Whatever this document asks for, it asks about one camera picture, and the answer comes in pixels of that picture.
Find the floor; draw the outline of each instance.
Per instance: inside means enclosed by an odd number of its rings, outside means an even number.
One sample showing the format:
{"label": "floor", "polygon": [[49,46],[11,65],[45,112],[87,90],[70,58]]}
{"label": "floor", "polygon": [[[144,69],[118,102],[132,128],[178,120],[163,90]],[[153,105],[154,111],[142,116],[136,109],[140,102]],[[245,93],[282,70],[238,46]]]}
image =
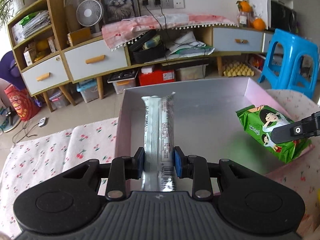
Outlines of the floor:
{"label": "floor", "polygon": [[[218,77],[216,70],[209,71],[206,79]],[[253,77],[256,81],[259,77],[259,73]],[[264,89],[270,89],[268,82],[263,82],[261,86]],[[315,95],[313,100],[318,103],[320,97],[320,82],[317,84]],[[30,120],[28,127],[33,127],[43,117],[47,117],[47,124],[44,127],[36,126],[31,134],[37,134],[31,138],[24,138],[22,141],[47,136],[52,133],[56,133],[65,129],[74,128],[78,125],[87,124],[91,122],[97,122],[100,120],[118,117],[122,94],[117,95],[114,92],[113,86],[105,87],[105,98],[103,100],[96,99],[92,102],[85,103],[80,95],[75,98],[76,106],[67,106],[50,113],[49,109],[45,106],[41,111]],[[7,155],[10,153],[12,146],[12,137],[21,129],[22,122],[14,130],[3,133],[0,135],[0,169],[2,169]],[[16,140],[23,136],[24,132],[20,133],[20,137],[16,137]]]}

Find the red box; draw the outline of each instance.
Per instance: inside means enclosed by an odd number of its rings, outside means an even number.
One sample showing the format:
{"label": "red box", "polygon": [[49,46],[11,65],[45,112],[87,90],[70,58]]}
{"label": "red box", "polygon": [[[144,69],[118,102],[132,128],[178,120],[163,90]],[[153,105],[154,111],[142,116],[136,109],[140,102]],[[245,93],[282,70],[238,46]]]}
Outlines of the red box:
{"label": "red box", "polygon": [[139,82],[141,86],[155,85],[161,83],[175,82],[174,70],[156,69],[152,73],[143,74],[139,72]]}

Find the metal screw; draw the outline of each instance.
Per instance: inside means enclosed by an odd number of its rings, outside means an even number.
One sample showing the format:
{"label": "metal screw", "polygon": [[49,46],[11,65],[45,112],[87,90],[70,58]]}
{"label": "metal screw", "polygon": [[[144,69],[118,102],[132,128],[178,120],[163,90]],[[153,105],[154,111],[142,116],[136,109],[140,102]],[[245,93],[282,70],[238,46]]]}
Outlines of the metal screw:
{"label": "metal screw", "polygon": [[211,193],[210,191],[206,190],[206,189],[201,189],[196,191],[196,196],[198,198],[206,198],[206,197],[210,197]]}
{"label": "metal screw", "polygon": [[121,198],[123,193],[120,190],[111,190],[108,192],[109,198]]}

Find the clear plastic bin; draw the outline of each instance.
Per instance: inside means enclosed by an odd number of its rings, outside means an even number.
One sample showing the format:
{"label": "clear plastic bin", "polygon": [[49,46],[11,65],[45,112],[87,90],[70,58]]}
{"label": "clear plastic bin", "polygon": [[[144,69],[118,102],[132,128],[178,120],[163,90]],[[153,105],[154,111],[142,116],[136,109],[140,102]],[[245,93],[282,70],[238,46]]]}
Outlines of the clear plastic bin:
{"label": "clear plastic bin", "polygon": [[119,95],[119,94],[122,94],[123,90],[126,88],[136,87],[136,80],[131,79],[131,80],[113,82],[113,87],[115,88],[116,93]]}
{"label": "clear plastic bin", "polygon": [[63,108],[70,105],[70,102],[60,90],[54,93],[49,100],[55,105],[56,108]]}
{"label": "clear plastic bin", "polygon": [[91,81],[79,82],[77,84],[77,91],[81,93],[83,100],[89,103],[99,98],[97,80],[92,79]]}
{"label": "clear plastic bin", "polygon": [[205,69],[208,64],[184,67],[176,70],[176,78],[178,81],[196,80],[205,77]]}

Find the cable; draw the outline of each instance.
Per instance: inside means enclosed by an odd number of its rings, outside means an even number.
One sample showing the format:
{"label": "cable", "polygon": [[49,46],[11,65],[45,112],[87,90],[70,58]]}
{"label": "cable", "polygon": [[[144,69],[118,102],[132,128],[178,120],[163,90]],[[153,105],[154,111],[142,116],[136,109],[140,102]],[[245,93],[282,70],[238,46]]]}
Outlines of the cable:
{"label": "cable", "polygon": [[[167,28],[167,19],[166,19],[165,15],[164,15],[164,13],[163,13],[163,11],[162,11],[161,5],[159,5],[159,6],[160,6],[160,9],[161,9],[161,14],[162,14],[163,17],[164,17],[164,25],[165,25],[165,29],[164,29],[164,30],[165,30],[165,32],[166,32],[169,40],[170,40],[172,43],[176,44],[176,45],[189,45],[189,46],[192,46],[192,47],[194,47],[194,48],[199,48],[199,47],[197,47],[197,46],[191,45],[190,43],[176,43],[176,42],[170,37],[170,35],[169,35],[169,33],[168,33],[168,28]],[[152,15],[152,17],[159,23],[160,29],[163,30],[160,22],[158,21],[158,19],[152,14],[152,12],[150,12],[150,10],[149,10],[146,6],[145,6],[145,8],[146,8],[147,11]],[[203,74],[203,77],[205,77],[205,73],[204,73],[204,58],[205,58],[205,53],[206,53],[206,49],[204,48],[204,54],[203,54],[203,58],[202,58],[202,61],[203,61],[203,64],[202,64],[202,74]],[[164,55],[164,56],[165,56],[165,60],[166,60],[167,66],[168,66],[169,63],[168,63],[168,60],[167,60],[167,56],[166,56],[166,55]]]}
{"label": "cable", "polygon": [[[184,44],[180,44],[180,43],[176,43],[175,41],[173,41],[171,38],[170,38],[170,36],[169,36],[169,34],[168,34],[168,29],[167,29],[167,20],[166,20],[166,18],[165,18],[165,15],[164,15],[164,13],[163,13],[163,11],[162,11],[162,7],[161,7],[161,5],[159,5],[160,6],[160,8],[161,8],[161,14],[163,15],[163,17],[164,17],[164,24],[165,24],[165,31],[166,31],[166,34],[167,34],[167,36],[168,36],[168,38],[173,42],[173,43],[175,43],[175,44],[177,44],[177,45],[190,45],[190,44],[188,44],[188,43],[184,43]],[[206,50],[205,50],[205,48],[204,48],[204,53],[203,53],[203,57],[202,57],[202,61],[203,61],[203,64],[202,64],[202,75],[203,75],[203,78],[205,78],[205,73],[204,73],[204,58],[205,58],[205,53],[206,53]]]}
{"label": "cable", "polygon": [[[29,122],[30,120],[26,121],[23,125],[22,125],[22,128],[19,132],[17,132],[14,136],[12,136],[12,143],[19,143],[23,138],[27,137],[27,138],[30,138],[32,136],[37,136],[37,134],[32,134],[32,135],[28,135],[34,127],[36,127],[39,123],[35,124],[29,131],[26,131],[27,128],[28,128],[28,125],[29,125]],[[19,134],[21,133],[22,131],[24,131],[24,136],[17,142],[14,141],[14,138]]]}

